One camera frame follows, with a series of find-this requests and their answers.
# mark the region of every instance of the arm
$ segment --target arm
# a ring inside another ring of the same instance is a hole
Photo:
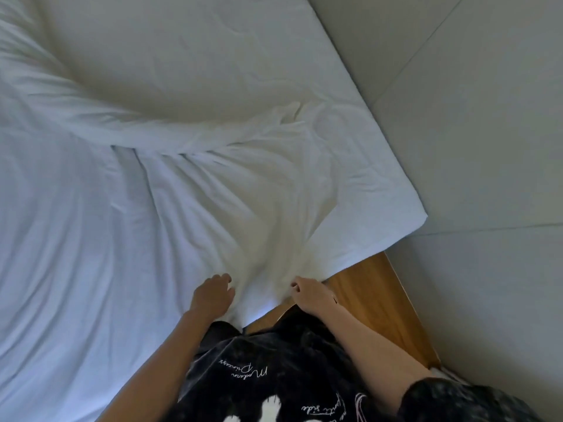
[[[208,278],[191,307],[156,352],[123,386],[96,422],[158,422],[178,399],[186,373],[210,324],[233,302],[227,274]]]
[[[394,414],[409,387],[432,376],[404,350],[338,305],[332,292],[322,283],[297,277],[292,287],[297,305],[325,323],[354,362],[372,395]]]

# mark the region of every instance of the black sleeve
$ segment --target black sleeve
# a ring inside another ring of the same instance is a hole
[[[398,418],[404,422],[542,422],[522,400],[503,391],[434,378],[409,388]]]

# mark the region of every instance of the white duvet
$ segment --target white duvet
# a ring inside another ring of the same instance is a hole
[[[94,420],[213,273],[243,326],[425,218],[306,0],[0,0],[0,420]]]

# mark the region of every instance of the forearm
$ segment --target forearm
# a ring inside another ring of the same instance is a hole
[[[188,311],[123,386],[97,422],[157,422],[177,400],[187,370],[210,322]]]
[[[431,376],[418,361],[337,305],[320,319],[344,347],[374,397],[396,413],[407,389]]]

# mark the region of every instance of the person's left arm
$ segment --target person's left arm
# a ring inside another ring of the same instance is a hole
[[[191,307],[156,352],[123,386],[96,422],[158,422],[178,399],[199,344],[233,302],[231,277],[215,275],[196,289]]]

